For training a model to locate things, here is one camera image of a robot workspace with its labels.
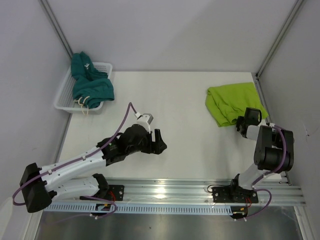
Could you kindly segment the lime green shorts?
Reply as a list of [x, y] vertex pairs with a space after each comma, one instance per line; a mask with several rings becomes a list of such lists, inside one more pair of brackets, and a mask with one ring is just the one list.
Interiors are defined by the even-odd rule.
[[252, 82], [209, 87], [206, 91], [205, 106], [218, 127], [235, 125], [238, 117], [245, 115], [247, 108], [260, 110], [263, 119], [269, 116]]

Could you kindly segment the teal green shorts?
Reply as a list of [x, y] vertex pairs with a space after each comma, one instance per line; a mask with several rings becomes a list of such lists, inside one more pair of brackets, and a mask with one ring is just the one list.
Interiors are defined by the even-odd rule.
[[103, 102], [115, 100], [114, 86], [108, 73], [96, 69], [85, 52], [73, 54], [70, 71], [75, 79], [72, 98], [83, 114], [88, 114]]

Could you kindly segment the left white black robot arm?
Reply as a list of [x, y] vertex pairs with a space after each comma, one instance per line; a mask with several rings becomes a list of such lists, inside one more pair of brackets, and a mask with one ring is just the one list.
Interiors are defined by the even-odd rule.
[[36, 213], [55, 201], [71, 198], [110, 201], [110, 186], [103, 174], [94, 173], [82, 179], [78, 176], [124, 161], [137, 152], [160, 155], [166, 149], [159, 129], [148, 132], [134, 124], [75, 159], [43, 167], [29, 164], [20, 180], [23, 205], [28, 213]]

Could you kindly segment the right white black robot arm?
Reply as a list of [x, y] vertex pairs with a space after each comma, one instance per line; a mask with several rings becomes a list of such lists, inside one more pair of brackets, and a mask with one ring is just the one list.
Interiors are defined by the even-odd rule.
[[256, 185], [267, 177], [290, 171], [294, 164], [294, 135], [276, 125], [261, 125], [262, 112], [248, 107], [236, 121], [236, 130], [245, 139], [256, 141], [253, 164], [231, 181], [228, 196], [234, 202], [251, 198]]

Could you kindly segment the white plastic basket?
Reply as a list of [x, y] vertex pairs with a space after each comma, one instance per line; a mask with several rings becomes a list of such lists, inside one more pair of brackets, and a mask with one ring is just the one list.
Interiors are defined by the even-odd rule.
[[[111, 79], [113, 66], [110, 63], [105, 62], [93, 62], [93, 66], [100, 72], [105, 72], [108, 74], [109, 79]], [[73, 99], [73, 87], [76, 80], [72, 77], [71, 66], [69, 66], [66, 75], [57, 91], [56, 97], [54, 99], [54, 107], [57, 110], [63, 110], [69, 114], [83, 114], [86, 115], [86, 110], [74, 101]]]

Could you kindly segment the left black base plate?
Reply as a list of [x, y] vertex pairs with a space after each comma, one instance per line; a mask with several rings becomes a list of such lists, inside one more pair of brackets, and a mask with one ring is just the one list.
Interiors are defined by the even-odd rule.
[[124, 185], [110, 185], [108, 189], [100, 189], [98, 185], [82, 184], [78, 187], [80, 190], [80, 200], [90, 200], [90, 197], [108, 200], [112, 202], [123, 201], [125, 186]]

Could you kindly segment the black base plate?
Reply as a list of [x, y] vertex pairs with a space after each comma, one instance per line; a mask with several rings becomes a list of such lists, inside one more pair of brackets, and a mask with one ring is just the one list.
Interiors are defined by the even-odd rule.
[[80, 190], [80, 200], [90, 200], [90, 197], [108, 200], [112, 202], [123, 201], [125, 186], [124, 185], [110, 185], [108, 189], [100, 189], [98, 185], [82, 184], [78, 187]]
[[247, 190], [230, 185], [209, 185], [207, 192], [212, 195], [214, 203], [257, 204], [258, 194], [254, 190]]

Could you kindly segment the aluminium mounting rail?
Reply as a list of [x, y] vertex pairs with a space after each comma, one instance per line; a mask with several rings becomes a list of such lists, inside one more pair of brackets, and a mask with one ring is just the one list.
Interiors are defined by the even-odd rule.
[[[229, 181], [178, 180], [178, 179], [120, 179], [107, 178], [97, 180], [94, 177], [76, 178], [58, 183], [56, 186], [45, 182], [46, 190], [54, 201], [79, 199], [82, 184], [123, 185], [124, 203], [134, 204], [205, 204], [214, 203], [212, 195], [207, 192], [209, 185], [228, 186]], [[306, 205], [302, 189], [289, 185], [285, 181], [263, 181], [257, 186], [258, 203], [269, 203], [272, 206], [304, 206]]]

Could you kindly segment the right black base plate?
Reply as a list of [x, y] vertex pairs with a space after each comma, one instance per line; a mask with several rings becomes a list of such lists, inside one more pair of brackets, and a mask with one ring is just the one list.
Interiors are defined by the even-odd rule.
[[209, 185], [207, 192], [212, 195], [214, 203], [257, 204], [258, 194], [254, 190], [247, 190], [230, 185]]

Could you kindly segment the right aluminium frame post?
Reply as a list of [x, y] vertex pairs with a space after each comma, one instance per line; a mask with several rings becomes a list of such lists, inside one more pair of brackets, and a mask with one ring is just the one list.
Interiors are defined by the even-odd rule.
[[282, 42], [284, 41], [286, 35], [288, 34], [290, 28], [294, 24], [296, 18], [298, 17], [300, 11], [304, 7], [306, 0], [296, 0], [289, 11], [287, 17], [285, 18], [285, 21], [283, 22], [278, 34], [276, 35], [276, 38], [274, 39], [271, 47], [269, 48], [266, 56], [264, 57], [262, 63], [260, 64], [257, 72], [255, 73], [255, 78], [259, 80], [271, 62], [272, 58], [277, 53], [279, 47], [281, 46]]

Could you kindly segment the aluminium frame post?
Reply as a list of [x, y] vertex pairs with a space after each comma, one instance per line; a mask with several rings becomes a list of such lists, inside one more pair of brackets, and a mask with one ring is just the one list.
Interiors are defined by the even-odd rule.
[[66, 35], [58, 21], [58, 18], [56, 17], [50, 3], [48, 0], [39, 0], [39, 4], [41, 5], [45, 15], [48, 18], [49, 23], [51, 24], [54, 32], [56, 33], [60, 43], [62, 44], [67, 56], [72, 59], [73, 56], [73, 50], [71, 48], [71, 45], [69, 41], [66, 38]]
[[269, 48], [266, 56], [264, 57], [262, 63], [260, 64], [257, 72], [255, 73], [255, 78], [259, 80], [271, 62], [272, 58], [277, 53], [279, 47], [281, 46], [282, 42], [284, 41], [286, 35], [288, 34], [290, 28], [294, 24], [296, 18], [298, 17], [300, 11], [304, 7], [306, 0], [296, 0], [289, 11], [287, 17], [285, 18], [285, 21], [283, 22], [278, 34], [276, 35], [276, 38], [274, 39], [271, 47]]

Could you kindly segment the left aluminium frame post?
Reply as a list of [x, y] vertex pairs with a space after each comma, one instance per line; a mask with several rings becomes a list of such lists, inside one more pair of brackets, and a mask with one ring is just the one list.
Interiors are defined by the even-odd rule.
[[69, 41], [66, 38], [66, 35], [58, 21], [58, 18], [56, 17], [50, 3], [48, 0], [39, 0], [39, 4], [41, 5], [45, 15], [48, 18], [49, 23], [51, 24], [54, 32], [56, 33], [60, 43], [62, 44], [67, 56], [72, 59], [73, 56], [73, 50], [71, 48], [71, 45]]

